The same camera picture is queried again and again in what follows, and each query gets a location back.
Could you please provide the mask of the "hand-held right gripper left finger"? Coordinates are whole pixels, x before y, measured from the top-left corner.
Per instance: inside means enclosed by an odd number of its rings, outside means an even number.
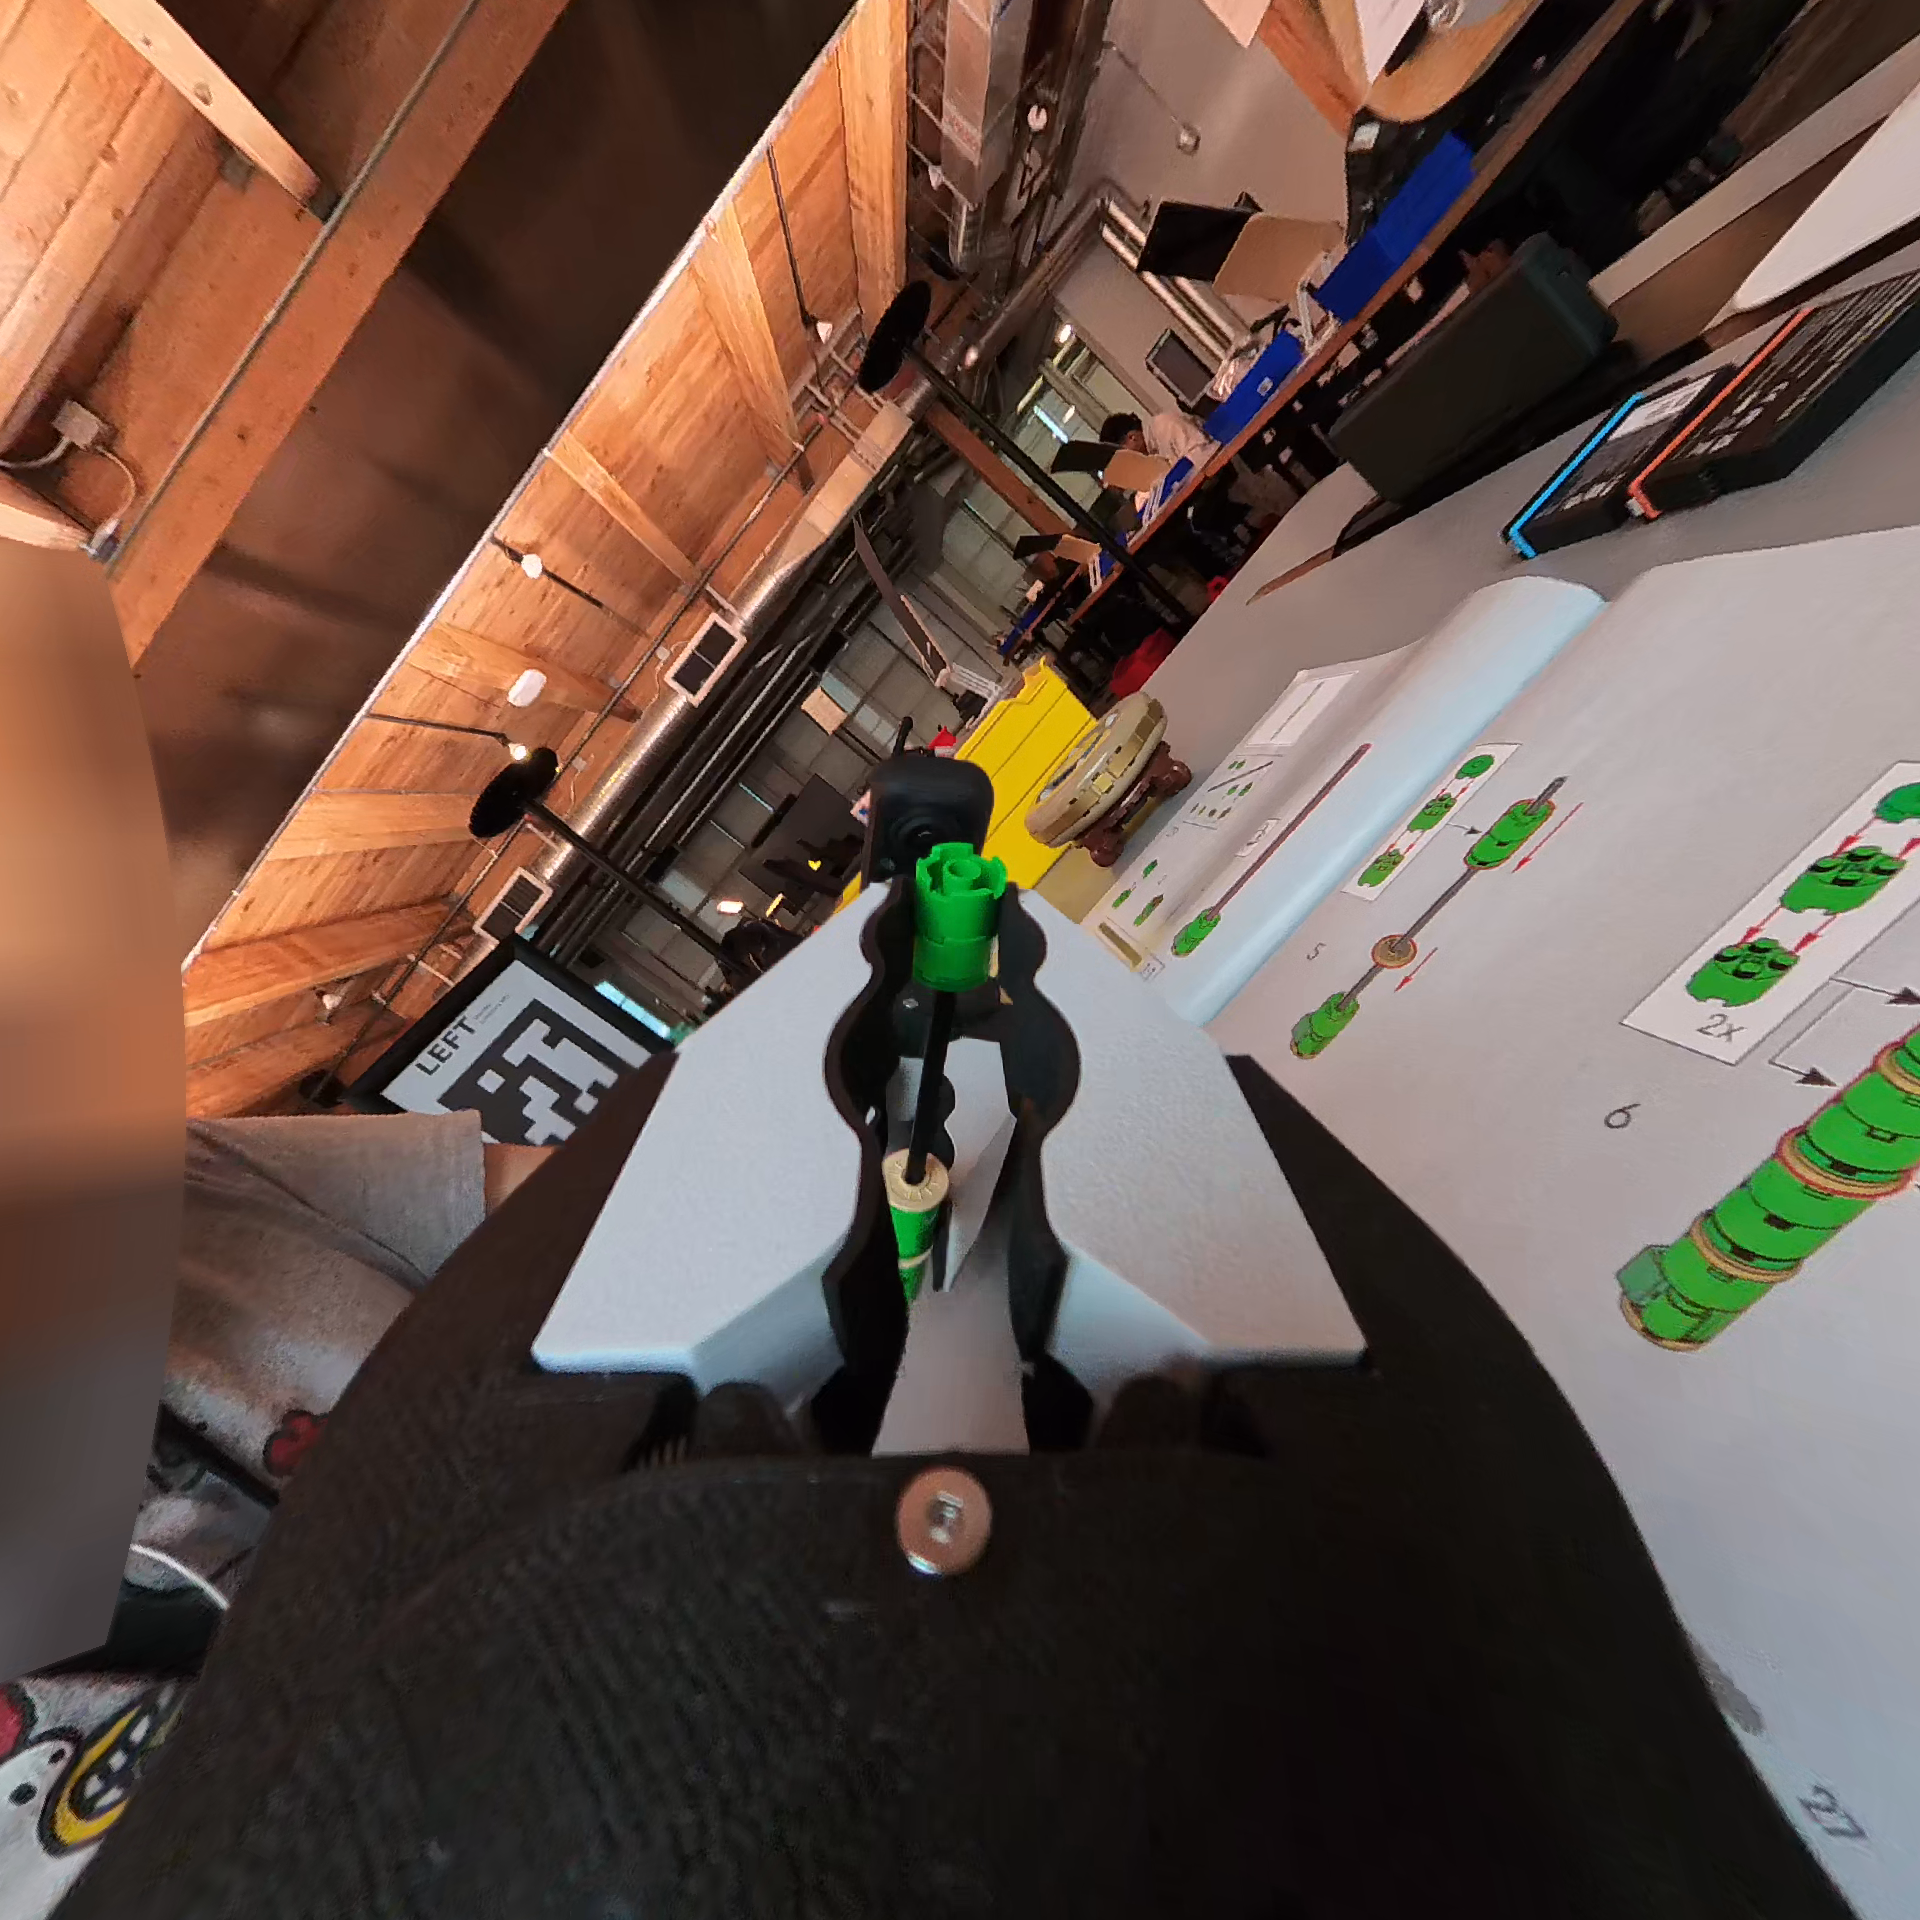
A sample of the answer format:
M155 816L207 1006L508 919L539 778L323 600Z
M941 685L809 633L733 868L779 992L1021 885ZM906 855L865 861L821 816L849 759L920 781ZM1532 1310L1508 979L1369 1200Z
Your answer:
M910 979L905 885L873 885L674 1052L534 1339L548 1373L747 1383L872 1448L906 1299L881 1161Z

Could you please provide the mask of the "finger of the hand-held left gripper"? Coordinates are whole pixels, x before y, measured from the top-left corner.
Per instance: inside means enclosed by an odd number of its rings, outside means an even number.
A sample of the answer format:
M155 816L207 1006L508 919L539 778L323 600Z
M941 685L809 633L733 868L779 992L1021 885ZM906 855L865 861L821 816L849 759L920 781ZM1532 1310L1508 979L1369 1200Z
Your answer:
M973 1102L955 1105L946 1119L944 1140L952 1146L952 1161L942 1223L942 1292L955 1287L968 1263L1031 1104L1028 1098L1017 1098L1011 1108L991 1112L987 1104Z

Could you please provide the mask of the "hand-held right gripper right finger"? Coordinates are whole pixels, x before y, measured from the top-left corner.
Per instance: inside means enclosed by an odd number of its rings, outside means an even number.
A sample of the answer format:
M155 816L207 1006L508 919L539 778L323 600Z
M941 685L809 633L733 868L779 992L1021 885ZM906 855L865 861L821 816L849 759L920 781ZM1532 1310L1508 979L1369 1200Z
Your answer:
M1149 1378L1356 1365L1356 1313L1218 1046L1015 887L998 981L1025 1442L1082 1447Z

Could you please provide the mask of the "black toy axle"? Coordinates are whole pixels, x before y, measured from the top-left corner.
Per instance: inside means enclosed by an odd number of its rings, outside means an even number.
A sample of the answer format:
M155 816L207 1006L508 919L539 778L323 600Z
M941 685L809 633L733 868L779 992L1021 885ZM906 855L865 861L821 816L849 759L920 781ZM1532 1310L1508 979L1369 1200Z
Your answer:
M937 1155L949 1111L946 1058L953 1030L955 995L919 981L914 987L914 1004L927 1016L927 1022L923 1070L906 1129L906 1148L919 1161L925 1161L927 1153Z

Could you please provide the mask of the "green round toy brick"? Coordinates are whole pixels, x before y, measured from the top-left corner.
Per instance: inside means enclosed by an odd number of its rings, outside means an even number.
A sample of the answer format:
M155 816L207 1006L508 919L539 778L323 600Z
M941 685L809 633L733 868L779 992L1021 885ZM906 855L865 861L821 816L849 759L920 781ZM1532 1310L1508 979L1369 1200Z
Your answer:
M944 995L979 988L994 970L1007 870L966 840L932 847L914 874L914 977Z

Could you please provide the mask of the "black round ceiling lamp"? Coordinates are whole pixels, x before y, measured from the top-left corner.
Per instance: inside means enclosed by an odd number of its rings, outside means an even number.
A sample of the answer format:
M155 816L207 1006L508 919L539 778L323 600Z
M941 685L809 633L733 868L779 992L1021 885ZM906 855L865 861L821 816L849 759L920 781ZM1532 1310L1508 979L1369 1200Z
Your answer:
M544 806L560 776L560 757L548 748L529 750L496 774L471 800L466 831L476 843L496 840L524 821L548 821Z
M920 338L932 311L933 287L930 280L910 280L884 308L862 352L855 388L878 395L919 353Z

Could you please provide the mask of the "green model instruction booklet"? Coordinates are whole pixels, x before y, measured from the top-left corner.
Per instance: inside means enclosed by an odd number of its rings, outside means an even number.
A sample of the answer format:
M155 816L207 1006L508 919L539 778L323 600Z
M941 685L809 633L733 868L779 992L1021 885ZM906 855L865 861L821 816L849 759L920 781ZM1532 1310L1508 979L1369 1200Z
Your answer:
M1915 529L1481 588L1086 917L1499 1300L1860 1916L1915 1916L1915 588Z

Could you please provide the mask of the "yellow bin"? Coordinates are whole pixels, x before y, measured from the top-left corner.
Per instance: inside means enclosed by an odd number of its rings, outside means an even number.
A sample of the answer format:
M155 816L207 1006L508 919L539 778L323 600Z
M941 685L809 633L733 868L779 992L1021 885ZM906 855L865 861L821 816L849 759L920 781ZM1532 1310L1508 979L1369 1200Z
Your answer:
M982 854L1003 861L1021 890L1036 887L1061 855L1039 843L1025 821L1043 785L1068 762L1095 716L1051 658L1034 662L1021 682L985 708L953 750L994 783L994 814Z

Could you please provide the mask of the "white ceiling vent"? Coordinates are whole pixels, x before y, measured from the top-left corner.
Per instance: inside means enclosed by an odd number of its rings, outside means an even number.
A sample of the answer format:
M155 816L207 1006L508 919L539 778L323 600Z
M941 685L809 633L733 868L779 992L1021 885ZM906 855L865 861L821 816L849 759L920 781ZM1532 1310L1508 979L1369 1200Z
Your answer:
M708 614L674 653L662 674L662 689L700 708L747 643L747 633L723 614Z

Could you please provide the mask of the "long wooden work table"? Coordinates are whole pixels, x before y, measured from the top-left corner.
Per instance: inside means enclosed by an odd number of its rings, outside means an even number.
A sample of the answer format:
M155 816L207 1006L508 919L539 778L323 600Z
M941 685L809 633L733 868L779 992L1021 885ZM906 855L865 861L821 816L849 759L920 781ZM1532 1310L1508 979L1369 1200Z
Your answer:
M1485 251L1507 228L1537 230L1523 209L1530 178L1567 146L1575 108L1598 96L1598 77L1587 76L1553 107L1537 89L1522 108L1476 151L1476 178L1447 221L1387 280L1352 320L1335 323L1314 347L1291 381L1274 394L1257 421L1229 444L1215 444L1204 469L1174 465L1151 495L1152 512L1142 517L1130 550L1145 564L1188 564L1224 572L1227 562L1249 552L1240 521L1254 509L1229 499L1231 483L1267 470L1288 476L1309 469L1309 459L1332 456L1327 427L1361 394L1368 378L1387 368L1387 353L1410 344L1435 320L1469 276L1469 251Z

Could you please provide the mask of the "cartoon printed clothing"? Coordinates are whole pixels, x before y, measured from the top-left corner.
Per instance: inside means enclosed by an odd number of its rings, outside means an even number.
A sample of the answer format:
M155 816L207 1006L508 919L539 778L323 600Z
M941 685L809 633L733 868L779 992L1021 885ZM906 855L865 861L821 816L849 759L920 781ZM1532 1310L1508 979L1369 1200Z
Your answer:
M342 1381L276 1313L179 1290L109 1642L4 1682L4 1916L50 1916L126 1814Z

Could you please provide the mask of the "blue edged black box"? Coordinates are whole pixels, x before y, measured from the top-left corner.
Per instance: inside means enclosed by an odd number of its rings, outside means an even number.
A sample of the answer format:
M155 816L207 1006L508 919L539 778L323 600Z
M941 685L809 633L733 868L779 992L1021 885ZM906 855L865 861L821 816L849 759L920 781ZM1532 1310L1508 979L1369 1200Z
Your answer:
M1613 532L1639 515L1630 490L1646 467L1726 389L1735 368L1694 372L1642 389L1578 444L1548 484L1501 529L1507 548L1523 562Z

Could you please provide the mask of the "black monitor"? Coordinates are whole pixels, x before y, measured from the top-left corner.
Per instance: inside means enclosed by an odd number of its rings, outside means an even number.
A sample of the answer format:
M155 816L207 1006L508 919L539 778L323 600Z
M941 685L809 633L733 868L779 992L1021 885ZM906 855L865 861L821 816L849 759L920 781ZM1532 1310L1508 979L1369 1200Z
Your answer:
M1164 199L1140 244L1140 276L1215 284L1244 228L1261 213L1249 196L1231 205Z

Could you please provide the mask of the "large blue bin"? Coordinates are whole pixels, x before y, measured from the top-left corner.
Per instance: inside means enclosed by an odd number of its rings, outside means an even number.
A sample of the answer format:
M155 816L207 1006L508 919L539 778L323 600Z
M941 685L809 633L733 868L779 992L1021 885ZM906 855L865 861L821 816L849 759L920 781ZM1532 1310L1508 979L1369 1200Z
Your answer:
M1352 323L1427 234L1447 221L1474 178L1474 149L1459 134L1445 132L1322 279L1314 291L1319 305L1335 323Z

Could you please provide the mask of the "long round silver duct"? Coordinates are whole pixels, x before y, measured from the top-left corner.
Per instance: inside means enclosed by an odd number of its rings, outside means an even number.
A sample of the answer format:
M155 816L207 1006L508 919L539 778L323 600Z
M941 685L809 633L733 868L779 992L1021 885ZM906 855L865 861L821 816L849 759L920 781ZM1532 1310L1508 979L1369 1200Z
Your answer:
M663 654L665 668L660 687L644 706L617 744L599 778L580 796L569 825L594 852L617 830L620 818L636 803L649 781L679 751L687 729L701 718L704 708L718 699L734 668L756 657L775 626L803 591L805 581L823 566L823 555L852 529L853 517L876 494L884 470L895 465L901 447L919 428L930 402L932 385L916 375L897 395L878 402L847 456L827 470L827 477L805 494L791 525L760 555L744 588L733 595L729 609L718 613L722 628L729 635L733 653L697 689L683 689L674 678L683 646Z

